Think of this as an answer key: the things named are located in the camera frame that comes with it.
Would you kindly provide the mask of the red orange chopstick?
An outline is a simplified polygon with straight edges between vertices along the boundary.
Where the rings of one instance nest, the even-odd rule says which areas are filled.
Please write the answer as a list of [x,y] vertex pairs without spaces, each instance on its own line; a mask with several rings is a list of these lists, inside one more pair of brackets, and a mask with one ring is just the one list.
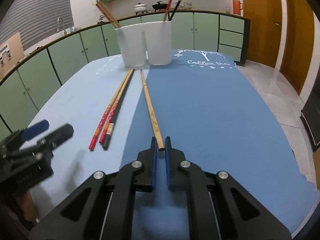
[[93,150],[94,150],[94,148],[95,148],[95,146],[96,146],[96,143],[97,143],[97,141],[98,141],[98,139],[99,139],[101,130],[103,129],[103,126],[104,126],[104,124],[105,124],[105,121],[106,121],[106,119],[107,119],[107,117],[108,117],[108,115],[109,115],[109,113],[110,113],[110,111],[111,111],[111,108],[112,108],[112,106],[114,105],[114,103],[115,103],[115,101],[116,101],[116,98],[117,98],[118,94],[120,93],[120,90],[122,89],[125,81],[126,81],[127,78],[129,77],[129,75],[131,74],[131,72],[132,72],[131,70],[127,71],[125,77],[124,77],[123,80],[121,81],[119,87],[117,88],[117,90],[116,90],[116,92],[114,93],[111,101],[109,102],[107,108],[105,109],[105,111],[104,111],[104,113],[103,113],[103,116],[102,116],[101,119],[100,119],[100,122],[99,122],[99,124],[98,124],[98,126],[97,126],[97,129],[95,130],[95,133],[94,133],[94,135],[93,135],[93,137],[92,137],[92,140],[91,140],[91,142],[90,142],[90,145],[89,145],[89,147],[88,147],[88,149],[89,149],[90,151],[93,151]]

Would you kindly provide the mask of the cardboard box on counter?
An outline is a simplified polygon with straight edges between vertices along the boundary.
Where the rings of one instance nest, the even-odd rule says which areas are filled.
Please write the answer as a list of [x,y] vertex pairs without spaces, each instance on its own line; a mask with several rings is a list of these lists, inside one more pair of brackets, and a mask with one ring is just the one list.
[[17,32],[1,44],[0,77],[3,79],[24,58],[20,33]]

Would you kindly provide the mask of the plain bamboo chopstick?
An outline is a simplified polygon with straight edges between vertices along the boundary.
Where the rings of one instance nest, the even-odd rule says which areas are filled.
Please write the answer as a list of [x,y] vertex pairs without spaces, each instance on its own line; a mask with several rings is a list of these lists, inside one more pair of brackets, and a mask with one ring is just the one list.
[[145,95],[145,100],[146,100],[146,105],[147,105],[147,109],[148,109],[148,113],[151,121],[152,130],[157,141],[157,148],[159,151],[164,151],[165,147],[164,147],[163,138],[159,129],[159,125],[156,119],[155,111],[152,106],[149,90],[148,90],[145,76],[142,69],[140,70],[140,77],[142,81],[143,91]]

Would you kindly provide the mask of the dark blue table mat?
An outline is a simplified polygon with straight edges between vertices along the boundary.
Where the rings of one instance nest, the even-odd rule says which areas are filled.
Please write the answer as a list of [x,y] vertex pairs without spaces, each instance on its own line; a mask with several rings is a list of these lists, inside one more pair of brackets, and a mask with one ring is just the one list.
[[175,50],[171,64],[136,70],[131,87],[139,99],[122,164],[153,136],[143,83],[174,148],[206,172],[228,172],[290,232],[299,228],[318,198],[316,186],[300,173],[282,127],[233,60]]

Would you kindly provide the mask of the black chopstick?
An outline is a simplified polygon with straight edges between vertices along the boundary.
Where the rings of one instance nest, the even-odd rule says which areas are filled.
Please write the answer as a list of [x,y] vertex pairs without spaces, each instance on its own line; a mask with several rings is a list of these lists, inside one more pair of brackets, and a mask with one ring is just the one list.
[[115,112],[115,114],[114,114],[114,116],[113,116],[113,118],[111,120],[107,135],[105,137],[105,141],[103,142],[103,144],[101,144],[104,150],[108,150],[108,148],[109,148],[109,145],[110,145],[110,142],[111,142],[111,138],[112,138],[112,134],[113,134],[113,131],[114,131],[114,128],[115,128],[115,125],[116,125],[116,121],[117,121],[117,118],[118,118],[118,115],[119,115],[119,112],[120,112],[120,109],[121,109],[121,106],[122,106],[122,103],[123,103],[123,100],[124,100],[124,97],[125,97],[125,94],[126,94],[126,91],[127,91],[127,88],[128,88],[128,85],[130,84],[130,81],[132,79],[132,76],[129,78],[129,81],[128,81],[128,83],[126,85],[126,88],[125,88],[125,90],[124,90],[124,92],[122,94],[122,97],[120,99],[119,105],[117,106],[116,112]]
[[180,3],[182,2],[182,0],[178,0],[178,2],[177,2],[177,4],[176,4],[176,6],[174,7],[174,10],[172,11],[172,13],[171,13],[171,15],[170,15],[170,17],[169,17],[169,19],[168,19],[168,21],[171,21],[172,20],[172,18],[173,18],[173,16],[174,16],[174,14],[176,13],[176,11],[178,10],[178,8],[179,8],[179,6],[180,6]]

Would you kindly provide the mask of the black wok pan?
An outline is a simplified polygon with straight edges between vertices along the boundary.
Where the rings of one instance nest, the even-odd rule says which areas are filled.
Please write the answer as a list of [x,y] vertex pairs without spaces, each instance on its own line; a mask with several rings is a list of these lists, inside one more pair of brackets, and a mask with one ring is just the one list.
[[167,3],[163,3],[162,1],[158,1],[156,4],[152,5],[154,11],[163,11],[167,8]]

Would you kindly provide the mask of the brown wooden door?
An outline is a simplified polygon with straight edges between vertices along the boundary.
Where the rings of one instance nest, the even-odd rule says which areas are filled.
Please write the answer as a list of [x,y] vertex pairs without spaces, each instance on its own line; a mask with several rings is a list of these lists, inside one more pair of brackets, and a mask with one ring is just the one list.
[[244,17],[250,20],[247,58],[275,67],[282,24],[281,0],[243,0]]
[[287,31],[280,72],[300,93],[310,68],[315,23],[307,0],[286,0]]

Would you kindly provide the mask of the black chopstick in holder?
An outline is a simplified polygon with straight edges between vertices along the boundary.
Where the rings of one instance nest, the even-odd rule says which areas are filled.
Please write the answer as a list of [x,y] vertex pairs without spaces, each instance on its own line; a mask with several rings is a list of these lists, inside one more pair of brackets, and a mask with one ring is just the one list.
[[171,21],[172,20],[172,18],[173,18],[173,16],[174,16],[174,14],[176,13],[176,11],[178,10],[178,8],[179,8],[179,6],[180,6],[180,3],[182,2],[182,0],[178,0],[178,2],[177,2],[177,4],[176,4],[176,6],[174,7],[174,10],[172,11],[172,13],[171,13],[171,15],[170,15],[170,17],[169,17],[169,19],[168,19],[168,21]]

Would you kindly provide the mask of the orange thermos flask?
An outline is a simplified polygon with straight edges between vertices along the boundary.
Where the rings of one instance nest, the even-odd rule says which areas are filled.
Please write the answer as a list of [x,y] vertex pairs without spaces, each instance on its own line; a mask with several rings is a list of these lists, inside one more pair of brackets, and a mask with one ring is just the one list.
[[241,16],[243,10],[243,4],[240,0],[232,0],[233,2],[233,14]]

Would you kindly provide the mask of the red patterned chopstick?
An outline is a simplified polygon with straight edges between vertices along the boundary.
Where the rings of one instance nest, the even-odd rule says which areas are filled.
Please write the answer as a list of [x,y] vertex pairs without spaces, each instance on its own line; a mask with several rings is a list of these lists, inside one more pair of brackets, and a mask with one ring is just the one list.
[[117,93],[116,99],[114,100],[114,103],[112,105],[111,111],[110,111],[110,113],[109,113],[109,115],[107,117],[106,124],[105,124],[105,126],[103,128],[101,137],[99,139],[99,143],[100,144],[103,144],[103,142],[105,141],[105,137],[107,135],[111,120],[112,120],[112,118],[113,118],[113,116],[114,116],[114,114],[116,112],[116,109],[117,109],[117,106],[119,105],[119,102],[120,102],[120,99],[122,97],[122,94],[123,94],[123,92],[124,92],[124,90],[126,88],[126,85],[127,85],[128,81],[129,81],[129,78],[132,76],[133,72],[134,72],[133,69],[128,71],[126,79],[123,82],[123,84],[121,85],[121,88],[120,88],[119,92]]

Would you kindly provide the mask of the black appliance at right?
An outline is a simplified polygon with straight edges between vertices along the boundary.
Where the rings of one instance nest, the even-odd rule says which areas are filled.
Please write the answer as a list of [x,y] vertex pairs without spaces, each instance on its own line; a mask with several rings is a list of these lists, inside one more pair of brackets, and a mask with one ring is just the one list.
[[317,74],[310,96],[305,103],[301,118],[308,132],[313,151],[319,148],[320,139],[320,97],[319,97],[319,73]]

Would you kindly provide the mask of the light blue table mat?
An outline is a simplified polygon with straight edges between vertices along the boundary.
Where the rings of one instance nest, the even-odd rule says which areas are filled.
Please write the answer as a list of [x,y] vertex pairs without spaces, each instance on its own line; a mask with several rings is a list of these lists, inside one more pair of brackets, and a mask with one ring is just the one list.
[[112,99],[127,68],[121,56],[95,60],[74,74],[41,108],[34,121],[46,119],[52,131],[69,123],[74,128],[71,139],[54,151],[53,175],[31,189],[40,217],[50,213],[95,171],[112,173],[121,164],[135,159],[150,144],[151,128],[146,115],[138,128],[134,116],[142,97],[141,75],[148,75],[149,64],[135,68],[116,120],[108,150],[89,144],[96,127]]

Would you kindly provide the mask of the white cooking pot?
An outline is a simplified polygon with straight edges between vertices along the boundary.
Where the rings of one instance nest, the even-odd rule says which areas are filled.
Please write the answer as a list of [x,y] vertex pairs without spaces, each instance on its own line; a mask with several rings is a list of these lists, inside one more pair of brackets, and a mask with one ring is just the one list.
[[143,3],[138,3],[137,5],[135,5],[134,11],[136,15],[147,13],[148,12],[147,5]]

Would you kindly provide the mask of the red chopstick in holder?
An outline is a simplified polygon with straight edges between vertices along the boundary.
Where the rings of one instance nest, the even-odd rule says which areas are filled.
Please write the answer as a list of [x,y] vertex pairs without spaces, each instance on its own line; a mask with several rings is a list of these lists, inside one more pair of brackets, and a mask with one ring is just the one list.
[[172,3],[172,0],[168,0],[167,6],[166,6],[166,9],[165,9],[165,13],[164,13],[164,16],[163,16],[163,22],[165,22],[166,19],[167,19],[167,15],[169,13],[169,9],[171,7],[171,3]]

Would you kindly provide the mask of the wooden chopstick left compartment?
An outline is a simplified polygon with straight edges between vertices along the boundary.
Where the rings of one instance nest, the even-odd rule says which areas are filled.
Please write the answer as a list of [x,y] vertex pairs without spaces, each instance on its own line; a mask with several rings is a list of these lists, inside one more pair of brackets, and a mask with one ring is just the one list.
[[102,14],[108,19],[108,21],[115,27],[120,28],[120,23],[113,17],[113,15],[104,7],[103,3],[98,2],[95,5]]

